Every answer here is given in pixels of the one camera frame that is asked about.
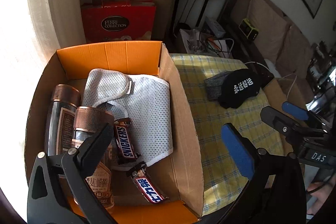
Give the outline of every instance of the speaker stand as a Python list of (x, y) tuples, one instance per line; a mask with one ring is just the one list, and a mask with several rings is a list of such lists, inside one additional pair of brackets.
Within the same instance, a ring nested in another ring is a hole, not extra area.
[(176, 13), (177, 13), (177, 8), (179, 6), (179, 2), (180, 2), (180, 0), (175, 0), (174, 10), (173, 10), (171, 23), (170, 23), (170, 28), (169, 28), (169, 35), (171, 37), (174, 37), (174, 25), (175, 25)]
[(208, 1), (209, 1), (209, 0), (205, 0), (204, 3), (203, 3), (203, 7), (202, 7), (202, 10), (201, 10), (201, 13), (199, 14), (199, 17), (198, 17), (198, 20), (197, 20), (197, 23), (196, 23), (196, 27), (198, 27), (199, 24), (201, 23), (201, 19), (202, 19), (202, 17), (203, 17), (205, 8), (206, 8), (207, 5), (208, 5)]

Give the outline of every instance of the blue gripper pad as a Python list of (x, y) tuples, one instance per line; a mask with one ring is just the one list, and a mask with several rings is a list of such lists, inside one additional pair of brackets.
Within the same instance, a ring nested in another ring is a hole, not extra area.
[(291, 114), (294, 118), (300, 121), (308, 120), (308, 112), (296, 105), (291, 104), (290, 102), (284, 102), (282, 104), (282, 110)]
[(230, 125), (226, 123), (222, 126), (222, 141), (229, 150), (230, 156), (238, 167), (240, 174), (251, 180), (254, 174), (254, 159), (242, 142), (245, 138), (240, 135), (233, 125)]

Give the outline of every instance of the plaid fabric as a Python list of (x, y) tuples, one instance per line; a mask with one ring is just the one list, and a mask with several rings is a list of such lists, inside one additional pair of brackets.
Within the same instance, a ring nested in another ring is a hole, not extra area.
[(204, 79), (222, 71), (246, 68), (240, 60), (181, 54), (171, 57), (179, 70), (199, 139), (204, 177), (203, 215), (207, 215), (233, 202), (247, 182), (221, 140), (223, 124), (231, 122), (256, 148), (263, 147), (270, 154), (283, 155), (283, 148), (279, 133), (260, 119), (261, 109), (268, 106), (262, 90), (238, 109), (224, 109), (218, 102), (207, 100)]

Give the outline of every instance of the screw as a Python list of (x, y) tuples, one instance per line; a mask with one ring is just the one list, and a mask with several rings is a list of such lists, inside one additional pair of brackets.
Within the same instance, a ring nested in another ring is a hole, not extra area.
[(289, 153), (289, 156), (290, 156), (293, 160), (296, 159), (296, 155), (295, 155), (294, 153)]
[(77, 152), (77, 148), (70, 148), (69, 150), (68, 150), (68, 154), (69, 155), (73, 155), (73, 154), (75, 154)]
[(44, 157), (44, 155), (45, 155), (45, 153), (42, 151), (42, 152), (40, 152), (40, 153), (37, 154), (37, 157), (39, 159), (42, 159)]
[(259, 148), (258, 153), (259, 153), (259, 155), (266, 155), (267, 151), (264, 148)]

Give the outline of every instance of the copper-colored lid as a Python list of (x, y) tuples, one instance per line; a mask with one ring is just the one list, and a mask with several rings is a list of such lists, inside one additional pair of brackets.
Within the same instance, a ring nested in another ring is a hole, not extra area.
[(95, 133), (104, 122), (114, 125), (114, 116), (111, 112), (95, 107), (80, 106), (76, 110), (73, 129)]
[(65, 102), (78, 107), (81, 103), (81, 93), (70, 85), (60, 84), (55, 86), (51, 101)]

